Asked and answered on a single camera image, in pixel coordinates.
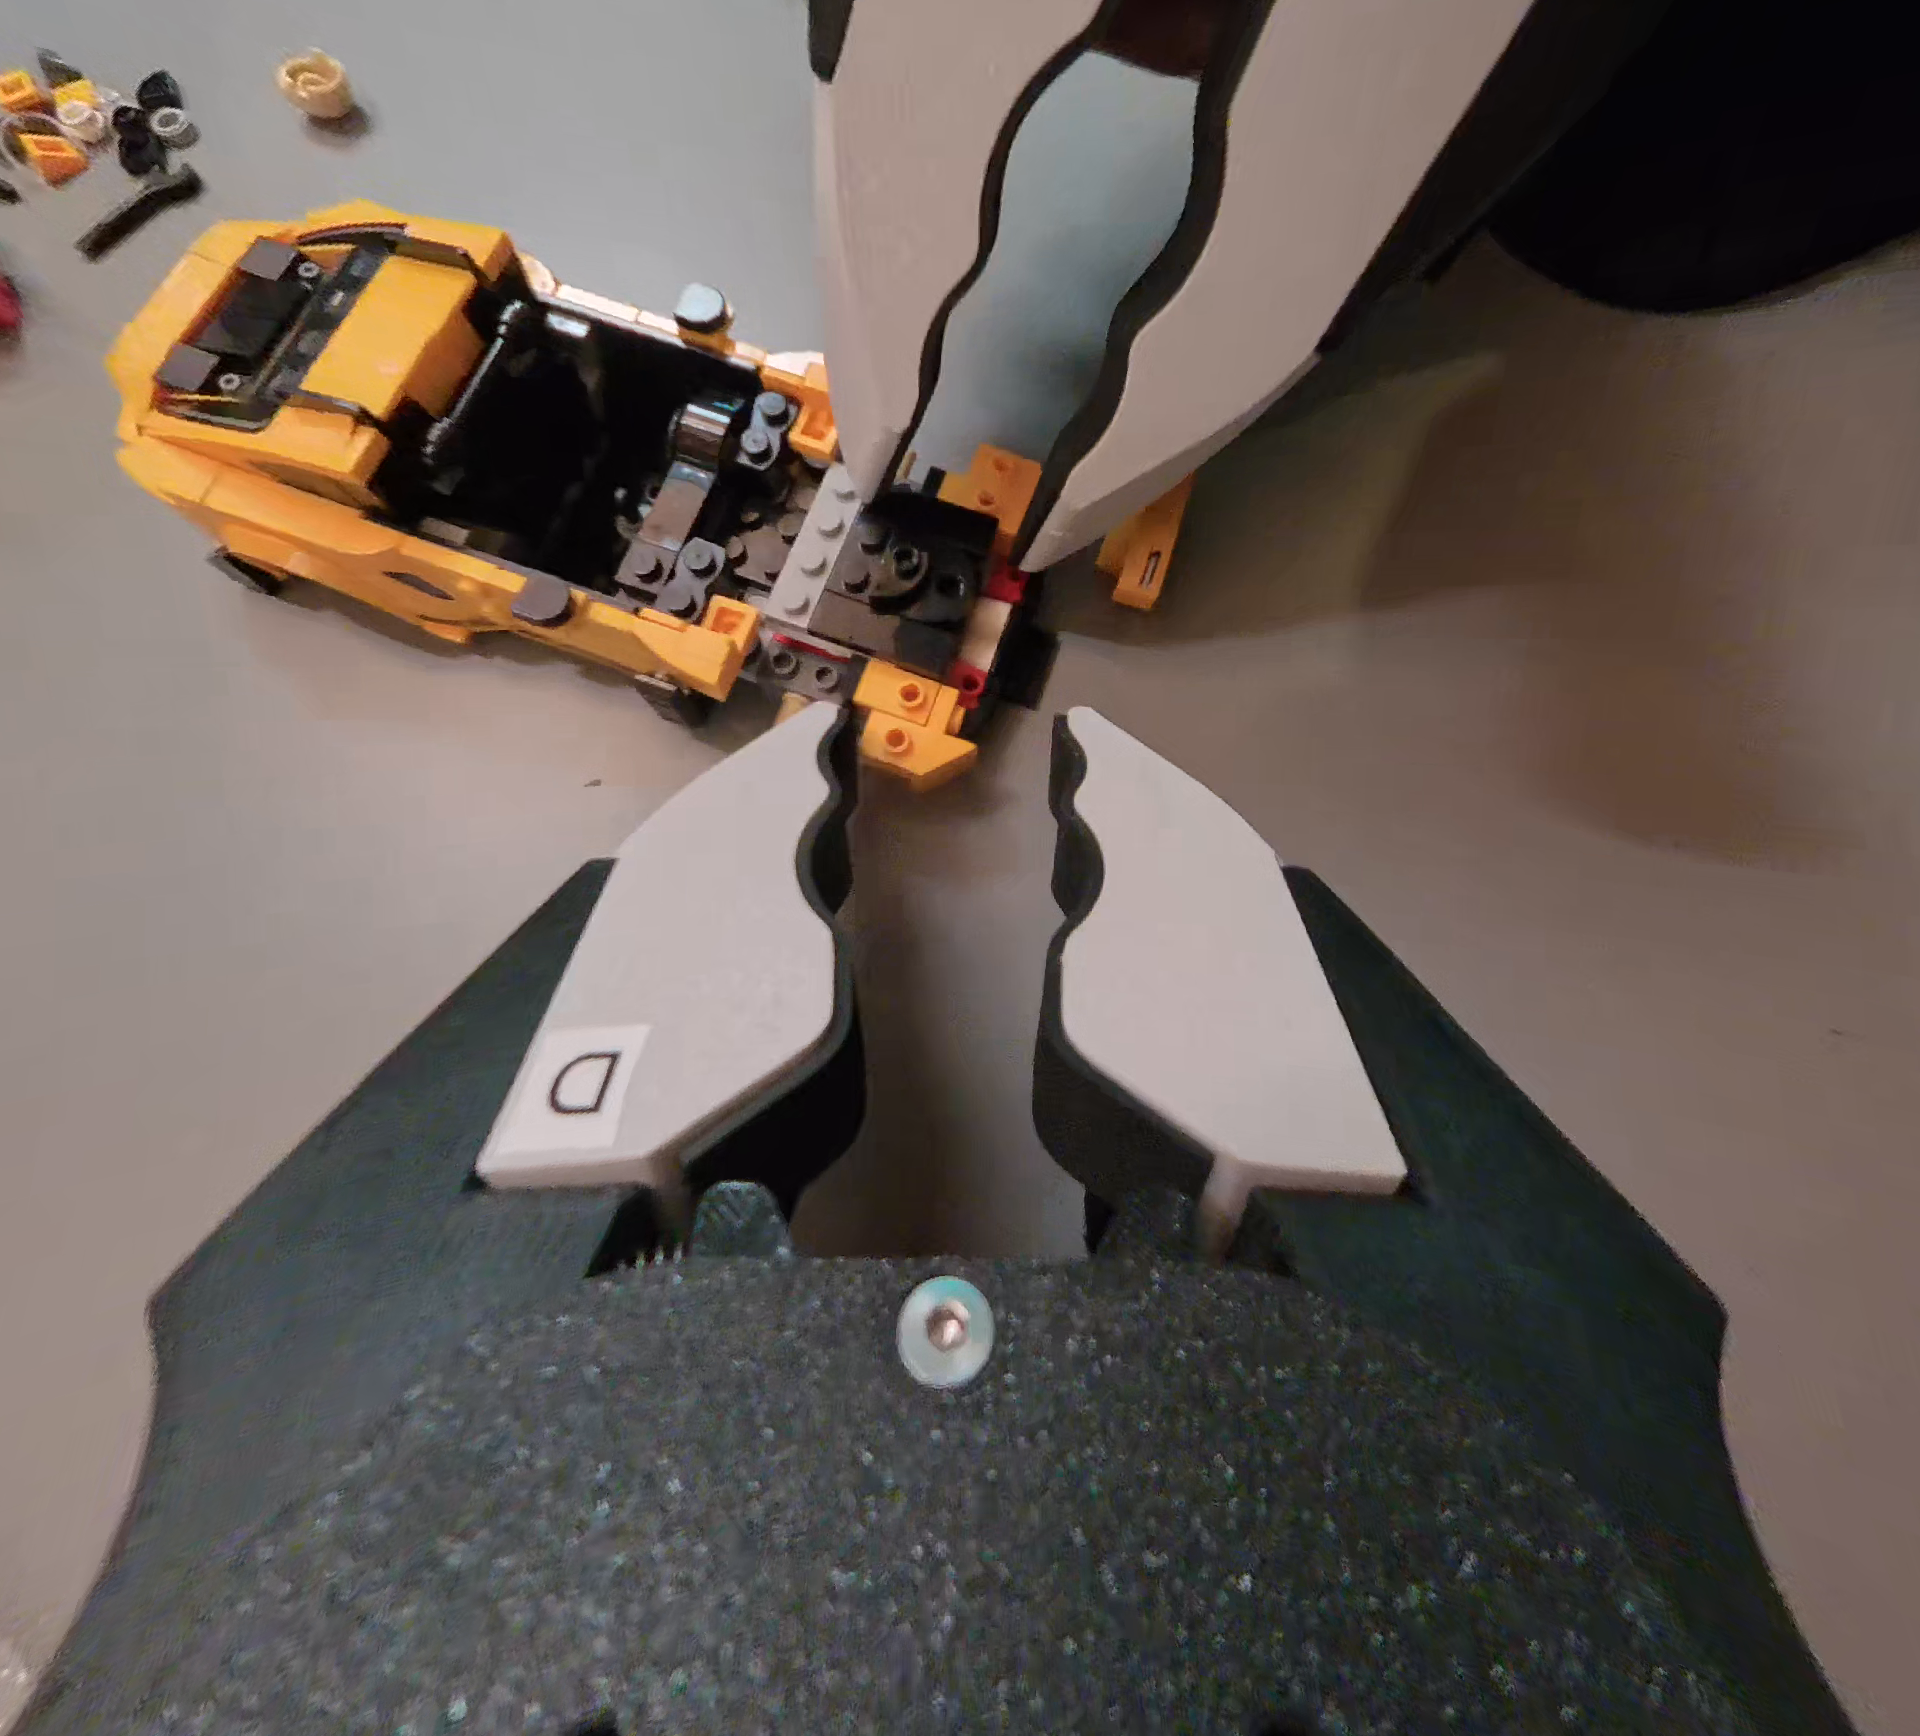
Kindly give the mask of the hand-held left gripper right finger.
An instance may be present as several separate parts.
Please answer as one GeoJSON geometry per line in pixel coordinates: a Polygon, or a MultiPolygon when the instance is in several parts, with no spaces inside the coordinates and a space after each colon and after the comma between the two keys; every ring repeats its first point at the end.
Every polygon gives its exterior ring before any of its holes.
{"type": "Polygon", "coordinates": [[[1088,1254],[1131,1196],[1223,1258],[1260,1192],[1388,1202],[1411,1167],[1289,872],[1208,783],[1093,709],[1054,717],[1031,1121],[1088,1254]]]}

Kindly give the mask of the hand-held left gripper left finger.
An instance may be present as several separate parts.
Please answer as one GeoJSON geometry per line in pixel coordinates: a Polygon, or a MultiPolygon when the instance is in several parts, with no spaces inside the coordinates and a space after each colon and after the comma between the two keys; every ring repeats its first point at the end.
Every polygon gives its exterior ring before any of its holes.
{"type": "Polygon", "coordinates": [[[804,702],[617,847],[477,1155],[491,1192],[755,1183],[793,1221],[866,1109],[852,714],[804,702]]]}

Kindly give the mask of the yellow lego side panel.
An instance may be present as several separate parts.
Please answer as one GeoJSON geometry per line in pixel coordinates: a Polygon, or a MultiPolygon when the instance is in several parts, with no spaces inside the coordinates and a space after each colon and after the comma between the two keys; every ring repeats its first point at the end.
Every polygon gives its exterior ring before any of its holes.
{"type": "Polygon", "coordinates": [[[1110,582],[1110,601],[1131,611],[1155,609],[1179,544],[1192,476],[1120,521],[1096,548],[1093,568],[1110,582]]]}

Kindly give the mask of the yellow lego car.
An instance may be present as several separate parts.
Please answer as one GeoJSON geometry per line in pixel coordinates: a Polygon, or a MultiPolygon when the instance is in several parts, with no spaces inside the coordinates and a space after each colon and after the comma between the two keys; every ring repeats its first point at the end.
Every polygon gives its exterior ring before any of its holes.
{"type": "Polygon", "coordinates": [[[1037,462],[866,494],[828,366],[558,283],[503,229],[341,204],[208,229],[115,339],[118,466],[211,561],[442,647],[513,638],[697,725],[742,689],[858,714],[933,789],[1057,640],[1014,568],[1037,462]]]}

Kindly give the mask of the black lego wrench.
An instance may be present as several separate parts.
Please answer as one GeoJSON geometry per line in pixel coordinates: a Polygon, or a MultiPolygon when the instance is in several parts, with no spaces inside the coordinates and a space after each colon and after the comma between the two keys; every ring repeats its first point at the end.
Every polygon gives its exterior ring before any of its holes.
{"type": "Polygon", "coordinates": [[[77,241],[77,255],[87,262],[98,262],[163,211],[194,204],[200,196],[202,179],[194,166],[152,169],[136,180],[136,190],[121,204],[104,211],[77,241]]]}

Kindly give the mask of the pile of small lego pieces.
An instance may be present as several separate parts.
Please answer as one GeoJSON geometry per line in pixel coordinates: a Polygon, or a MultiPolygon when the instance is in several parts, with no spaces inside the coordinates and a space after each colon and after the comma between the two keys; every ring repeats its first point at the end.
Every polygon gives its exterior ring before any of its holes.
{"type": "Polygon", "coordinates": [[[131,91],[95,79],[40,46],[25,69],[2,69],[2,166],[66,186],[95,165],[140,183],[166,175],[200,141],[177,79],[156,69],[131,91]]]}

